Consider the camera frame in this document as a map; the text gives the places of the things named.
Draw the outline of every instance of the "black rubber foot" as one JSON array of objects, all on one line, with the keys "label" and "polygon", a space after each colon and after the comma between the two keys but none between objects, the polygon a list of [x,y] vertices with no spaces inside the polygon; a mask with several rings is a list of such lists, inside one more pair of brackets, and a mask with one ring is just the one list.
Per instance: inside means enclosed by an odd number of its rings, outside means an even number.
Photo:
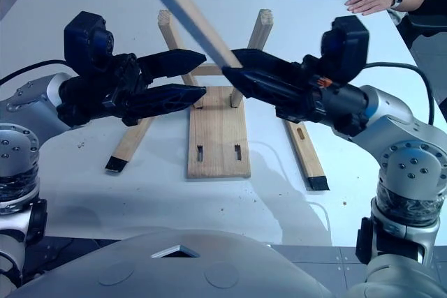
[{"label": "black rubber foot", "polygon": [[326,176],[308,177],[309,191],[329,191],[328,180]]},{"label": "black rubber foot", "polygon": [[122,160],[120,158],[116,158],[114,156],[110,157],[110,160],[107,162],[107,165],[105,168],[112,172],[121,172],[123,171],[124,167],[126,166],[127,161]]}]

